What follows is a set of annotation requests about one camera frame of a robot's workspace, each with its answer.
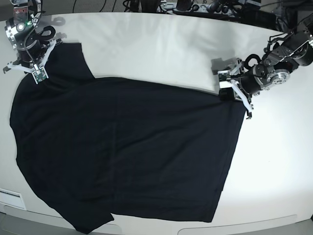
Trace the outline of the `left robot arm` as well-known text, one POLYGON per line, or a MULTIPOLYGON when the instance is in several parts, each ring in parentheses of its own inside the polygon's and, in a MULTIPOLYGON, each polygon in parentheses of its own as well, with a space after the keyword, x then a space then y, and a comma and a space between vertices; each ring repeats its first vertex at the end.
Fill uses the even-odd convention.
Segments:
POLYGON ((299 67, 313 63, 313 16, 307 16, 298 25, 304 30, 270 37, 262 57, 251 54, 226 73, 234 98, 243 102, 248 119, 252 118, 254 95, 285 83, 299 67))

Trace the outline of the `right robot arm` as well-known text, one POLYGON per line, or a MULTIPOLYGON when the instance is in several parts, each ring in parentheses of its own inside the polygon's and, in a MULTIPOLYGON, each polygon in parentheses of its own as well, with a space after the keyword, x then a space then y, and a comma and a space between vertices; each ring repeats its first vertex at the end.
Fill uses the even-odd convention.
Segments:
POLYGON ((36 29, 44 14, 41 0, 12 0, 13 17, 5 22, 5 33, 17 60, 3 68, 3 72, 19 70, 38 77, 48 77, 45 65, 61 39, 54 39, 55 28, 46 26, 41 32, 36 29))

